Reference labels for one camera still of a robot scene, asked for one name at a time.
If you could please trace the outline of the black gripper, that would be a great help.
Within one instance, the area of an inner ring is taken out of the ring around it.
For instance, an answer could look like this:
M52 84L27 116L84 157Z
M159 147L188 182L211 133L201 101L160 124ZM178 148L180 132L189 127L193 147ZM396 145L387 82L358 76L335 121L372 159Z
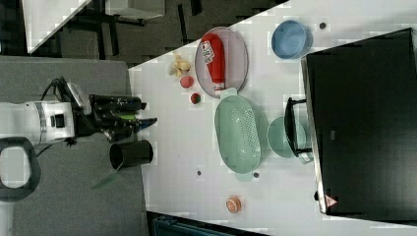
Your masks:
M74 136L67 138L67 143L98 133L115 143L157 122L156 118L124 120L118 116L146 109L147 104L134 96L84 94L78 85L67 83L66 101L71 103L74 117Z

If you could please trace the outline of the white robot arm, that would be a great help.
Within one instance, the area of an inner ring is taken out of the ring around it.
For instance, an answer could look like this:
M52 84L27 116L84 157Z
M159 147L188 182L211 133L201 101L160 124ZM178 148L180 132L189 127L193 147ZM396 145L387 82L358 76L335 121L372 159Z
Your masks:
M28 197L40 182L40 152L59 143L103 134L114 144L131 138L157 122L135 113L147 104L136 96L82 93L79 86L59 78L47 87L55 98L1 104L1 200L13 203Z

